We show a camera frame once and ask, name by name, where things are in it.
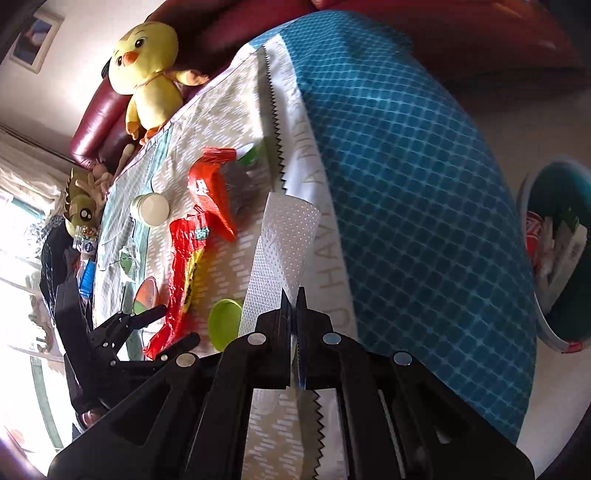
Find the orange wrapper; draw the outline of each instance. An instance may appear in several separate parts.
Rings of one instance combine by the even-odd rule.
[[[229,242],[236,240],[236,225],[230,214],[226,183],[219,169],[236,160],[233,148],[204,148],[203,156],[189,170],[189,190],[196,208],[212,215],[212,230]]]
[[[152,360],[190,330],[188,311],[193,297],[195,272],[209,235],[208,217],[205,212],[197,212],[170,223],[173,253],[168,279],[170,298],[164,325],[144,349],[145,355]]]

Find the metal rivet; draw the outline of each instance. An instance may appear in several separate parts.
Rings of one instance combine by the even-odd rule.
[[[322,341],[327,345],[338,345],[341,340],[340,335],[334,332],[325,333],[322,337]]]
[[[413,362],[413,358],[410,355],[410,353],[398,352],[394,355],[394,361],[398,365],[401,365],[402,367],[406,367],[407,365],[410,365]]]
[[[267,341],[267,337],[263,333],[255,332],[248,336],[248,343],[251,345],[262,345]]]
[[[177,365],[183,368],[190,367],[195,363],[195,355],[183,353],[177,357]]]

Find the yellow plush toy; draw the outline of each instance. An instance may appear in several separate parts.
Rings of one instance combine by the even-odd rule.
[[[138,25],[117,42],[109,64],[109,80],[121,95],[133,95],[125,129],[134,140],[140,124],[147,130],[142,145],[153,137],[183,105],[174,82],[201,85],[209,80],[196,70],[171,72],[178,54],[174,29],[160,22]]]

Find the picture frame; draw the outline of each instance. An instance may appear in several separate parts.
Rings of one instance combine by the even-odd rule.
[[[63,18],[44,10],[33,14],[33,22],[22,31],[10,49],[10,59],[37,74]]]

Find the trash can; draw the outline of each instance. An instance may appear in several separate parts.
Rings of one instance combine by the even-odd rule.
[[[570,157],[539,167],[521,184],[517,208],[524,242],[528,210],[544,218],[554,216],[561,207],[571,207],[581,224],[591,231],[591,171]],[[542,314],[537,299],[535,309],[538,335],[550,348],[573,353],[591,346],[591,245],[586,245],[548,315]]]

